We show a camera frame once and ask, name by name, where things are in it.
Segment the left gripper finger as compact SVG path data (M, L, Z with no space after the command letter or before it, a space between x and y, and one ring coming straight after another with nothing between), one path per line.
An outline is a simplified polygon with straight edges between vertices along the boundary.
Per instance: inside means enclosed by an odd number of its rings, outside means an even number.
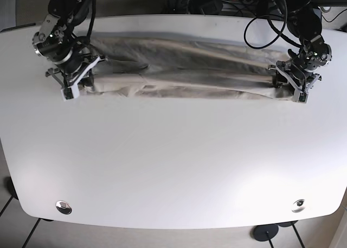
M282 76L278 71L272 76L272 84L275 88L281 88L286 84L286 78Z

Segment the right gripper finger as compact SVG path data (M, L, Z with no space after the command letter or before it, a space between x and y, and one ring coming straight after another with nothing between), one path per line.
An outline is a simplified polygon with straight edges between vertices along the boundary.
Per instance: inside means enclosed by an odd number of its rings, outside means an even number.
M88 92L95 92L94 75L91 71L81 79L80 86Z

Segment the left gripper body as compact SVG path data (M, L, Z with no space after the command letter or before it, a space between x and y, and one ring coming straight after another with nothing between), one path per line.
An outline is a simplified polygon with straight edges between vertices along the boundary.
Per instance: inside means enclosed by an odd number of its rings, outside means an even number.
M286 84L281 88L286 87L293 95L294 91L309 93L314 83L322 79L315 71L332 59L331 47L321 35L311 40L301 39L300 42L298 53L288 50L289 60L277 61L275 65L269 66L274 74L278 71L286 78Z

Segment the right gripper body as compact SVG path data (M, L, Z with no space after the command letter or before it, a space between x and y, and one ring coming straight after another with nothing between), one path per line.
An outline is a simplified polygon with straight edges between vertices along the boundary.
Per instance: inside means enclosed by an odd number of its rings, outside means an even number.
M48 14L38 32L32 39L35 53L47 58L54 67L46 71L46 77L54 78L64 87L78 86L81 79L105 56L91 44L91 33L95 21L92 15L86 36L75 36L73 33L73 16L67 20Z

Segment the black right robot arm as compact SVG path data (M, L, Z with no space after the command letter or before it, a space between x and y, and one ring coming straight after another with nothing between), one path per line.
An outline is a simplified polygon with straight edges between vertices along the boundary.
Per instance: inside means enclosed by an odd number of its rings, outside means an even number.
M92 68L105 60L91 44L97 0L50 0L48 15L32 42L35 53L54 64L46 71L60 85L65 100L93 88Z

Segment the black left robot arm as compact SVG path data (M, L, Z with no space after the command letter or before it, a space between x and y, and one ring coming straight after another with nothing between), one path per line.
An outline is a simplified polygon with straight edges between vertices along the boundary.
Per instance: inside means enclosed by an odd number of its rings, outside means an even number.
M259 0L256 18L267 19L276 38L297 47L297 53L288 50L289 59L277 61L272 69L275 87L288 85L293 101L305 103L309 90L321 76L317 68L332 59L331 47L322 37L322 23L315 14L310 0Z

